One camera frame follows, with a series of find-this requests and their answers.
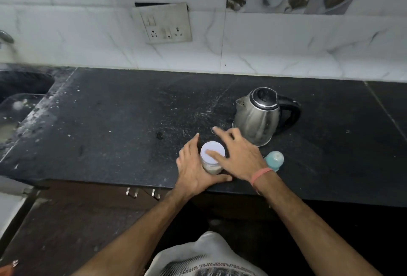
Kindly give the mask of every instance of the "electrical outlet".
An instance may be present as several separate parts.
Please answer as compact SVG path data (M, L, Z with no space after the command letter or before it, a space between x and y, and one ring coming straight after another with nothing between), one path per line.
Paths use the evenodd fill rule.
M148 44L192 41L186 3L138 7Z

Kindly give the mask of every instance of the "person's left arm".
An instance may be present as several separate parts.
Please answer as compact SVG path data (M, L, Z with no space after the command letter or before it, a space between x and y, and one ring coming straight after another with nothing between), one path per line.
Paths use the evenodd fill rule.
M178 180L165 199L85 263L73 276L139 276L166 228L186 202L213 184L231 181L232 177L229 175L212 176L202 168L197 149L198 138L199 134L196 134L180 150L180 156L176 160Z

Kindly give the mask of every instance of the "small jar with white lid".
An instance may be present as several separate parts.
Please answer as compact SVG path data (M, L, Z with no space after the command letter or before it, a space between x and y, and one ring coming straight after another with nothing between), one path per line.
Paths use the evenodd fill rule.
M201 153L199 154L202 167L205 171L213 175L218 174L223 168L215 159L206 154L206 150L216 151L225 157L225 148L219 142L209 141L202 146Z

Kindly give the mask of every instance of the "kettle handle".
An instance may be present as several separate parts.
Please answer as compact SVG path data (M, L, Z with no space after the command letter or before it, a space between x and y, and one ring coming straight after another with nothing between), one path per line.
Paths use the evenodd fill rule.
M296 102L294 99L291 99L286 96L278 95L278 104L280 105L281 111L282 110L291 111L291 115L284 122L280 121L280 123L277 126L276 132L275 132L276 134L290 128L292 125L294 125L298 121L298 119L301 116L300 104L298 102Z

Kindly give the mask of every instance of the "pink wristband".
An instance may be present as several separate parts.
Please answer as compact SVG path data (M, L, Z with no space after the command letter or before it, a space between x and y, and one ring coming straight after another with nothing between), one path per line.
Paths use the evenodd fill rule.
M259 171L257 171L255 174L253 174L252 176L252 180L250 181L250 184L252 184L253 188L256 189L256 187L254 187L254 182L263 174L265 174L266 172L272 171L272 169L270 168L263 168L260 169Z

